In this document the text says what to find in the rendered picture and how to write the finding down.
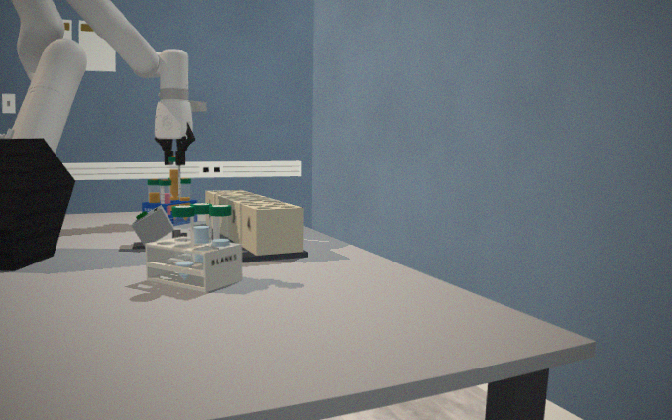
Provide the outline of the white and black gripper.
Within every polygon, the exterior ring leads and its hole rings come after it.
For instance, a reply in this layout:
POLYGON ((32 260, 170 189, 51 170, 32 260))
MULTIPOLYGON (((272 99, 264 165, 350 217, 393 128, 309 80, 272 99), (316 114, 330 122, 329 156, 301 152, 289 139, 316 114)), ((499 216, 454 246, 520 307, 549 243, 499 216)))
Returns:
POLYGON ((169 165, 168 157, 173 157, 172 139, 176 139, 178 149, 175 152, 175 164, 185 165, 185 151, 195 141, 191 106, 188 100, 162 99, 158 102, 155 141, 165 151, 165 165, 169 165))

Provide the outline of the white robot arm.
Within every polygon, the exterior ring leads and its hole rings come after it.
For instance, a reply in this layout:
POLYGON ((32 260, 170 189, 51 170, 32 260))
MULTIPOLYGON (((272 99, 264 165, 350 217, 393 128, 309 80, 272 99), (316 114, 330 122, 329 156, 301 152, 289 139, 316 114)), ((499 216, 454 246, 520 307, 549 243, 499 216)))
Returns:
MULTIPOLYGON (((53 0, 11 1, 21 21, 18 56, 31 84, 13 128, 0 138, 44 138, 56 153, 86 53, 76 41, 62 39, 65 26, 53 0)), ((110 0, 66 1, 138 76, 160 78, 160 100, 188 100, 187 52, 156 52, 110 0)), ((206 102, 188 102, 191 112, 207 112, 206 102)))

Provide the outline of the beige bucket adapter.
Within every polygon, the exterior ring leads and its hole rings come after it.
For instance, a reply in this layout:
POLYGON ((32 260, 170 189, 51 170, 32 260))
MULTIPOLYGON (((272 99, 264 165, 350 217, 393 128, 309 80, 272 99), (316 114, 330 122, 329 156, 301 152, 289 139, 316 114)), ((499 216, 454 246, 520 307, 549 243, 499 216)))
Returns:
POLYGON ((242 247, 256 256, 303 252, 304 208, 242 204, 242 247))
POLYGON ((230 216, 230 240, 232 240, 237 244, 242 244, 241 204, 267 204, 267 203, 283 203, 283 202, 274 200, 272 198, 228 199, 228 205, 232 206, 232 215, 230 216))
POLYGON ((228 199, 267 198, 258 194, 225 194, 216 195, 216 205, 228 205, 228 199), (240 195, 236 197, 237 195, 240 195), (245 196, 245 197, 243 197, 245 196), (223 198, 224 197, 224 198, 223 198))
POLYGON ((253 194, 253 193, 243 190, 205 191, 205 202, 212 205, 216 205, 216 195, 222 195, 222 194, 253 194), (225 193, 225 192, 232 192, 232 193, 225 193))

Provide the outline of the clear plastic tube rack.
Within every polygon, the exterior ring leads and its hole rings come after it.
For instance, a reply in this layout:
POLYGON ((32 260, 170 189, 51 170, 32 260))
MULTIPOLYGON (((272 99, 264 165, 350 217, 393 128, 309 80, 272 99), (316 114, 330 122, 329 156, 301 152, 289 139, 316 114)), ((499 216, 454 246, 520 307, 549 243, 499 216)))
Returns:
POLYGON ((208 292, 242 281, 242 244, 216 247, 207 243, 177 248, 174 238, 152 242, 146 254, 146 273, 148 281, 208 292), (198 251, 205 249, 208 251, 198 251), (203 262, 188 267, 175 266, 174 251, 203 255, 203 262), (178 272, 190 277, 183 280, 178 272))

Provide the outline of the blue tube rack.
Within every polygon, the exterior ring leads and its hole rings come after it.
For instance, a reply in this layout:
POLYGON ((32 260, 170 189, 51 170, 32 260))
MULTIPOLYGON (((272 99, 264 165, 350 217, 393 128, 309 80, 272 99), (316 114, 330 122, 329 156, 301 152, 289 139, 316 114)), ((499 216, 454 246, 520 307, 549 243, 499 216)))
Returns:
MULTIPOLYGON (((190 201, 172 200, 172 201, 171 201, 171 204, 160 204, 160 203, 149 203, 149 202, 145 202, 145 203, 144 203, 144 206, 143 206, 142 213, 143 213, 144 211, 150 212, 151 210, 157 208, 157 207, 160 206, 160 205, 162 205, 163 208, 165 209, 165 211, 167 212, 167 206, 177 205, 177 204, 184 204, 184 203, 191 203, 191 204, 194 204, 194 203, 197 203, 197 200, 190 200, 190 201)), ((170 220, 171 220, 172 223, 173 223, 173 217, 172 217, 171 215, 168 215, 168 217, 170 218, 170 220)))

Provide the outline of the clear tube with green cap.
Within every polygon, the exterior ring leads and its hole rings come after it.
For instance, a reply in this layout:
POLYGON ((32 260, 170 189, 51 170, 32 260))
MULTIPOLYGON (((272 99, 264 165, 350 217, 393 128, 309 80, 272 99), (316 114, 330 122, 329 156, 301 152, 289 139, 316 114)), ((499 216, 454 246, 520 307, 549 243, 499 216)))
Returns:
MULTIPOLYGON (((209 216, 209 203, 190 204, 194 206, 194 243, 211 243, 211 216, 209 216)), ((203 256, 195 254, 195 261, 203 263, 203 256)))
POLYGON ((230 215, 230 205, 209 206, 211 246, 224 247, 230 245, 230 215))
MULTIPOLYGON (((173 206, 174 246, 177 248, 194 247, 194 206, 173 206)), ((194 254, 175 251, 175 266, 188 267, 194 265, 194 254)), ((190 274, 179 273, 183 280, 190 274)))

